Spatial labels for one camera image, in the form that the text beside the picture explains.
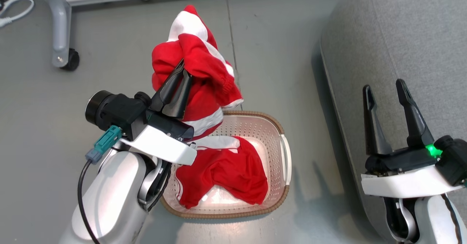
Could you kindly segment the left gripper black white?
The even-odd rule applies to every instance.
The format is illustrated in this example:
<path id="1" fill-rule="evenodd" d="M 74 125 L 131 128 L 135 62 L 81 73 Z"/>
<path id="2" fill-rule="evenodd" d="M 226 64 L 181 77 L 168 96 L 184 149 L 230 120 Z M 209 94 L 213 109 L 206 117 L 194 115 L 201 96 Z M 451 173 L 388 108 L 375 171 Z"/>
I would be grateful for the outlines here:
<path id="1" fill-rule="evenodd" d="M 139 135 L 120 141 L 145 154 L 180 165 L 192 165 L 196 156 L 196 146 L 190 142 L 194 138 L 194 128 L 179 119 L 185 117 L 192 75 L 185 71 L 182 59 L 156 91 L 147 109 L 147 124 Z"/>

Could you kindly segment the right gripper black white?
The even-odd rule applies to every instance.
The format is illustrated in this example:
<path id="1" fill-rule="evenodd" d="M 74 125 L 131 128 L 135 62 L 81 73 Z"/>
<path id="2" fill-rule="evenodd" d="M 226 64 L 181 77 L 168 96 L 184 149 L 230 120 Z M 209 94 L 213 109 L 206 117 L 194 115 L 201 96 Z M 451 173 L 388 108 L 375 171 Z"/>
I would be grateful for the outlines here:
<path id="1" fill-rule="evenodd" d="M 404 108 L 409 147 L 421 148 L 434 143 L 427 123 L 412 97 L 406 82 L 396 80 L 399 103 Z M 367 155 L 387 155 L 392 147 L 387 142 L 377 116 L 377 103 L 369 85 L 363 87 L 363 118 Z M 463 184 L 452 186 L 434 165 L 402 174 L 378 177 L 361 174 L 361 185 L 366 195 L 397 199 L 441 195 L 462 189 Z"/>

